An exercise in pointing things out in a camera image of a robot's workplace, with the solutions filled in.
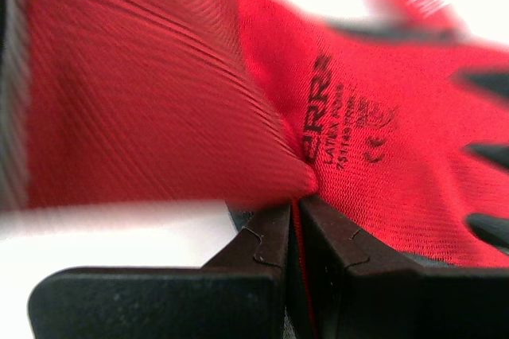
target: black latex coating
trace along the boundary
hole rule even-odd
[[[473,213],[467,217],[466,223],[480,240],[498,248],[509,249],[508,219]]]
[[[484,144],[473,142],[467,145],[467,149],[474,154],[481,156],[495,163],[502,168],[509,170],[509,146],[507,144]]]
[[[462,76],[478,88],[509,100],[508,72],[463,72]]]

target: white background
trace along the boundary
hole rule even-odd
[[[312,14],[366,21],[364,0],[290,0]],[[449,0],[478,37],[509,45],[507,0]],[[116,205],[0,216],[0,338],[32,338],[30,291],[66,267],[198,267],[235,235],[222,203]]]

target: red knit fabric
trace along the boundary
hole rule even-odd
[[[507,141],[509,113],[455,77],[507,70],[506,53],[337,35],[273,0],[20,3],[30,207],[319,186],[399,251],[509,264],[464,226],[508,216],[509,178],[462,150]]]
[[[29,207],[268,205],[314,175],[246,74],[232,0],[22,0]]]
[[[472,212],[509,217],[509,177],[464,151],[509,140],[509,112],[455,76],[509,70],[509,54],[367,41],[274,0],[237,3],[247,67],[326,201],[399,251],[509,265],[464,225]]]

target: ce mark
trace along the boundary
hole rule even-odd
[[[370,162],[371,164],[381,162],[385,158],[385,154],[377,154],[377,150],[384,146],[386,142],[386,138],[374,138],[372,136],[367,138],[366,145],[369,147],[369,150],[364,152],[364,160]]]

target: red glove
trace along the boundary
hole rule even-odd
[[[509,54],[370,39],[272,0],[237,3],[249,72],[327,202],[399,251],[509,265],[464,223],[474,212],[509,216],[509,177],[465,149],[509,140],[509,112],[481,89],[497,80],[486,74],[509,76]]]
[[[9,1],[0,209],[316,188],[246,73],[232,0]]]

